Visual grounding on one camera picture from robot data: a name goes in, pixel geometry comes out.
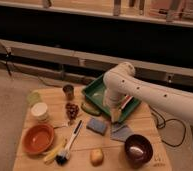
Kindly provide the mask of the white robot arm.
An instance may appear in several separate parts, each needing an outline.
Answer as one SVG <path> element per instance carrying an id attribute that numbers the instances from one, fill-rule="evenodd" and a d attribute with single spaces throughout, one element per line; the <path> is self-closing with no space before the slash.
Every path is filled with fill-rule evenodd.
<path id="1" fill-rule="evenodd" d="M 193 93 L 160 86 L 135 78 L 135 67 L 122 62 L 103 76 L 106 86 L 104 104 L 117 108 L 125 95 L 179 117 L 193 126 Z"/>

